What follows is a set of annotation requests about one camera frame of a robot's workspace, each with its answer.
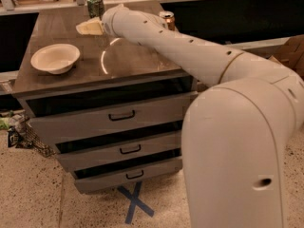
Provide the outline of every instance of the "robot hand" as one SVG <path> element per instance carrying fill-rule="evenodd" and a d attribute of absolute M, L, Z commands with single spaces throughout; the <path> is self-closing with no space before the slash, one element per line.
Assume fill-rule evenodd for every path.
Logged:
<path fill-rule="evenodd" d="M 106 33 L 155 49 L 210 87 L 190 105 L 182 127 L 192 227 L 287 227 L 283 156 L 304 121 L 301 78 L 123 6 L 109 9 L 103 23 Z"/>

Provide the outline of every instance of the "blue tape cross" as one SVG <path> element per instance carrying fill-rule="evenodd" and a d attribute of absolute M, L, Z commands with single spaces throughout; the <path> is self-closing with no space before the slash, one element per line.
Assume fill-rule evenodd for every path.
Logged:
<path fill-rule="evenodd" d="M 141 181 L 140 182 L 136 182 L 133 194 L 131 194 L 123 186 L 119 186 L 117 188 L 118 191 L 120 191 L 128 199 L 131 200 L 131 203 L 130 203 L 130 206 L 129 206 L 129 210 L 128 210 L 126 218 L 125 218 L 125 223 L 126 224 L 130 224 L 132 222 L 136 206 L 139 206 L 149 217 L 153 217 L 154 216 L 154 210 L 152 210 L 149 206 L 147 206 L 145 203 L 143 203 L 139 199 L 141 187 L 142 187 L 142 182 Z"/>

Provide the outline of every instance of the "canned food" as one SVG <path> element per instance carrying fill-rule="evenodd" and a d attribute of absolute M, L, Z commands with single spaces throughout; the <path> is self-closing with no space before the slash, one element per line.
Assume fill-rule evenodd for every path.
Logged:
<path fill-rule="evenodd" d="M 87 9 L 90 18 L 100 17 L 102 18 L 105 12 L 105 6 L 103 0 L 86 0 Z"/>
<path fill-rule="evenodd" d="M 160 18 L 163 18 L 170 30 L 175 30 L 175 17 L 172 11 L 161 11 Z"/>

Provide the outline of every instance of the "can lid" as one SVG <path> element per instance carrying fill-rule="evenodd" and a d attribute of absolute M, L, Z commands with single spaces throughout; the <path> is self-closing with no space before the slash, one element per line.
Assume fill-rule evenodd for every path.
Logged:
<path fill-rule="evenodd" d="M 172 11 L 160 11 L 160 17 L 163 19 L 174 17 L 174 13 Z"/>

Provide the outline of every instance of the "speckled floor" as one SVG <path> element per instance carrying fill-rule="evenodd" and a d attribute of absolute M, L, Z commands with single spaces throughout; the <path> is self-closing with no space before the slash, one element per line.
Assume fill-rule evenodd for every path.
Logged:
<path fill-rule="evenodd" d="M 0 131 L 0 228 L 190 227 L 182 171 L 143 181 L 130 205 L 127 195 L 139 186 L 79 194 L 54 158 L 8 149 L 6 134 Z M 304 127 L 286 147 L 285 181 L 290 228 L 302 228 Z"/>

